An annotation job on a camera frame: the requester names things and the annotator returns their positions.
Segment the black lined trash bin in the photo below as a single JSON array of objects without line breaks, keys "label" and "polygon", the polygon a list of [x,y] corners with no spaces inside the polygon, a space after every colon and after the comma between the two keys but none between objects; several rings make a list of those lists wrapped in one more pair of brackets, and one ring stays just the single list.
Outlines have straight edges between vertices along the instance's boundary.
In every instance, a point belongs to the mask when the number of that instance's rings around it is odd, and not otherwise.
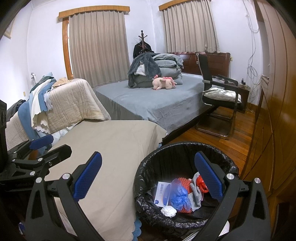
[{"label": "black lined trash bin", "polygon": [[181,238],[191,231],[201,229],[218,205],[209,193],[204,195],[201,207],[195,211],[179,212],[169,218],[161,213],[154,202],[159,182],[171,183],[178,179],[191,193],[190,181],[198,170],[194,163],[197,152],[204,155],[213,164],[217,164],[225,173],[239,175],[234,161],[214,146],[198,142],[180,142],[165,145],[148,154],[140,163],[133,187],[135,208],[148,229],[167,238]]}]

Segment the blue plastic bag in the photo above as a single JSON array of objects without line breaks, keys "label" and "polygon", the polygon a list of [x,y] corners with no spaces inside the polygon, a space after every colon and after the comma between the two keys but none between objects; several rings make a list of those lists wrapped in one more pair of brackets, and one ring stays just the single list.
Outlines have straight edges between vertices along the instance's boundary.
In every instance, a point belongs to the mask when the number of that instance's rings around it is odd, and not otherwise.
[{"label": "blue plastic bag", "polygon": [[181,188],[180,182],[177,179],[174,179],[171,182],[171,192],[170,192],[170,198],[169,198],[169,204],[175,208],[177,211],[182,209],[180,205],[180,202],[182,200],[181,196]]}]

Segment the left beige curtain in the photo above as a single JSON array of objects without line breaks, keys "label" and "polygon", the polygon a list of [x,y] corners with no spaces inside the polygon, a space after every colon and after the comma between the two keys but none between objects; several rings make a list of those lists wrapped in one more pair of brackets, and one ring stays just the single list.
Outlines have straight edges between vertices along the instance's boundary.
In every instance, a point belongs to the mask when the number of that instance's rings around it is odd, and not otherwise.
[{"label": "left beige curtain", "polygon": [[70,16],[69,47],[74,78],[87,80],[91,87],[127,80],[130,60],[122,11]]}]

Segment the wooden coat stand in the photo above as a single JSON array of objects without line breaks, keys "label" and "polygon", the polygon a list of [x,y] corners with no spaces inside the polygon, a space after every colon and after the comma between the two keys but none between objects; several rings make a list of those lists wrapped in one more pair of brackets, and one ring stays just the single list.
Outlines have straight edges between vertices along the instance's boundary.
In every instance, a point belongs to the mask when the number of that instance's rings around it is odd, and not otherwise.
[{"label": "wooden coat stand", "polygon": [[153,53],[151,46],[145,42],[145,38],[147,35],[144,35],[143,30],[141,30],[141,34],[138,36],[140,38],[140,41],[134,46],[133,49],[133,58],[136,58],[140,54],[151,52]]}]

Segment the white blue mask box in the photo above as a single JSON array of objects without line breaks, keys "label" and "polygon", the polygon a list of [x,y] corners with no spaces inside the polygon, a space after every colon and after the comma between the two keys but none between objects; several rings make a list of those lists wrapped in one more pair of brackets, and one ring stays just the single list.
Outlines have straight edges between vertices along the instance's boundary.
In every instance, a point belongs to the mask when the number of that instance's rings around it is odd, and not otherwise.
[{"label": "white blue mask box", "polygon": [[159,181],[154,197],[154,204],[158,207],[167,206],[169,203],[170,192],[171,183]]}]

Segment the grey cloth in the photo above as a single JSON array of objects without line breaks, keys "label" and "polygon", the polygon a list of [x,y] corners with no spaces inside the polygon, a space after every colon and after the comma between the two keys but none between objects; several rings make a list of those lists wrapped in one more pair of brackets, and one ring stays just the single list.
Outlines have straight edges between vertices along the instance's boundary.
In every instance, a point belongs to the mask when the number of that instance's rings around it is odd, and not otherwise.
[{"label": "grey cloth", "polygon": [[191,210],[194,212],[201,207],[201,201],[203,194],[199,187],[197,186],[197,178],[200,176],[200,173],[197,172],[190,181],[191,193],[188,194],[188,198],[191,202]]}]

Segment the crumpled white tissue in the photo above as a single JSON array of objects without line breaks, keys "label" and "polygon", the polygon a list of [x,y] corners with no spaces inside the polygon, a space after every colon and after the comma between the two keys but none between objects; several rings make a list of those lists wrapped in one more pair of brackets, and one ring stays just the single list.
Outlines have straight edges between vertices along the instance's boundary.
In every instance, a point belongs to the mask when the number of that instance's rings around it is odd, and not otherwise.
[{"label": "crumpled white tissue", "polygon": [[172,217],[176,216],[177,210],[175,208],[173,208],[172,206],[167,205],[161,209],[161,213],[166,217],[172,218]]}]

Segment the black cantilever chair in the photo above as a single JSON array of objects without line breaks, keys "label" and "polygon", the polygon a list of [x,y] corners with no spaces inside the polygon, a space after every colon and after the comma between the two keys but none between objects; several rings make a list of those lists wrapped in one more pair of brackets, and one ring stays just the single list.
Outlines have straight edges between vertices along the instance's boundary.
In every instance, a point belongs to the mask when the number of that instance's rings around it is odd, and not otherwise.
[{"label": "black cantilever chair", "polygon": [[[212,76],[206,55],[198,53],[197,59],[204,84],[202,102],[211,109],[210,113],[196,124],[196,129],[226,139],[233,133],[236,112],[242,103],[238,82],[221,75]],[[231,109],[232,116],[215,113],[218,107]]]}]

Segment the red plastic bag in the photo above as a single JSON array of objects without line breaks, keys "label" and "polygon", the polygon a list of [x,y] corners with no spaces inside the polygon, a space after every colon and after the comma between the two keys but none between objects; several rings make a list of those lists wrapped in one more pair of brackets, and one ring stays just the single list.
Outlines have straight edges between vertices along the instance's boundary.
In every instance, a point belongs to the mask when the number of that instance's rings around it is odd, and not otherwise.
[{"label": "red plastic bag", "polygon": [[209,190],[203,180],[203,178],[201,177],[201,175],[199,175],[196,179],[196,185],[197,187],[199,188],[199,190],[202,192],[202,193],[208,193]]}]

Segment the framed wall picture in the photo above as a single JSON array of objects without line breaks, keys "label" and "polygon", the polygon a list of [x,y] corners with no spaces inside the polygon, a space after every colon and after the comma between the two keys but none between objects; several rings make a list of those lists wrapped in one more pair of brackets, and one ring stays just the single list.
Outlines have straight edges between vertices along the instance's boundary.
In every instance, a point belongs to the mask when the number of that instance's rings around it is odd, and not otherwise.
[{"label": "framed wall picture", "polygon": [[4,36],[11,39],[12,31],[13,31],[13,25],[14,25],[15,19],[11,21],[9,26],[7,27],[6,31],[4,32]]}]

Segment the wooden wardrobe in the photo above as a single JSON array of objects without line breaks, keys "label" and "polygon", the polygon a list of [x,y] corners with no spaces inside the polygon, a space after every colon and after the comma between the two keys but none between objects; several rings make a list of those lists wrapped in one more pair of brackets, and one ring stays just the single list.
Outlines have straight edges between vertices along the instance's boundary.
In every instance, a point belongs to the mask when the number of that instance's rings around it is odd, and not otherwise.
[{"label": "wooden wardrobe", "polygon": [[242,178],[262,181],[270,208],[295,180],[295,36],[269,1],[255,1],[267,33],[268,73],[260,79],[255,127]]}]

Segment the blue white scalloped blanket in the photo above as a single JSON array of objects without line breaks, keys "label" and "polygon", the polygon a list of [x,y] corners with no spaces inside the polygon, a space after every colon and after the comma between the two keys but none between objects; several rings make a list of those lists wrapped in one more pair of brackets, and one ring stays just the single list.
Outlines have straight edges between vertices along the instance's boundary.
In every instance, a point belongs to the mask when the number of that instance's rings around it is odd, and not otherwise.
[{"label": "blue white scalloped blanket", "polygon": [[29,140],[50,134],[47,111],[52,109],[49,93],[56,79],[50,72],[30,90],[29,98],[18,108],[18,117]]}]

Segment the orange mesh cloth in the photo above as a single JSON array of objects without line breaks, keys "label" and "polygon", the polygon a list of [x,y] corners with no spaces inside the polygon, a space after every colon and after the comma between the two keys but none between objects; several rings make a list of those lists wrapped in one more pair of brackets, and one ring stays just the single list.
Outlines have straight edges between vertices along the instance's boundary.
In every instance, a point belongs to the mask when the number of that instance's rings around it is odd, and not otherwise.
[{"label": "orange mesh cloth", "polygon": [[178,178],[177,180],[180,182],[180,185],[182,186],[181,188],[182,200],[179,205],[182,207],[182,209],[180,209],[179,212],[191,213],[192,212],[191,202],[188,198],[188,194],[192,192],[190,189],[190,180],[182,177]]}]

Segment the beige quilted blanket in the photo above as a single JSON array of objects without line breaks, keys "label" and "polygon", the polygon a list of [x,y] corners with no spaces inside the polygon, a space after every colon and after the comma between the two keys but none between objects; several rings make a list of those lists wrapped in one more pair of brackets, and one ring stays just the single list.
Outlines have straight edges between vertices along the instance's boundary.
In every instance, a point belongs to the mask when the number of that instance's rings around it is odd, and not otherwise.
[{"label": "beige quilted blanket", "polygon": [[[49,98],[53,109],[39,115],[47,123],[46,135],[56,133],[82,120],[111,119],[89,83],[84,79],[75,79],[50,91]],[[26,140],[40,138],[36,130],[31,127],[30,120],[22,125],[23,118],[30,116],[29,107],[28,101],[23,103],[6,124],[6,145],[9,150]]]}]

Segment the right beige curtain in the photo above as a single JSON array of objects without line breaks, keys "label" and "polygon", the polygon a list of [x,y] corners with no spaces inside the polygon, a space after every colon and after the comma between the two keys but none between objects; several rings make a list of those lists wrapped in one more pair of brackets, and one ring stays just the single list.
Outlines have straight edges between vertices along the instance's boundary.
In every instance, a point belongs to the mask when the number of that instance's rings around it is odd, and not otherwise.
[{"label": "right beige curtain", "polygon": [[220,52],[210,3],[186,1],[163,10],[168,52]]}]

